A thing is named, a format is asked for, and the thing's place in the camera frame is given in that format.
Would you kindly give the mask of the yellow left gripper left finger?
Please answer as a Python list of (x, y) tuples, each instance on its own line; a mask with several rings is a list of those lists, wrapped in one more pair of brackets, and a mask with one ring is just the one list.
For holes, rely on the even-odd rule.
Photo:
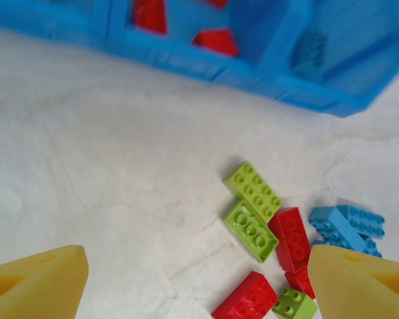
[(75, 318), (88, 278), (80, 245), (0, 265), (0, 318)]

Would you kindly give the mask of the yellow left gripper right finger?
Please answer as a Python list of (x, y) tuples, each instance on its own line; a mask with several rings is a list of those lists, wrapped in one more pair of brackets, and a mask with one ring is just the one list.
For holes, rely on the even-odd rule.
[(323, 318), (399, 318), (399, 262), (317, 245), (308, 274)]

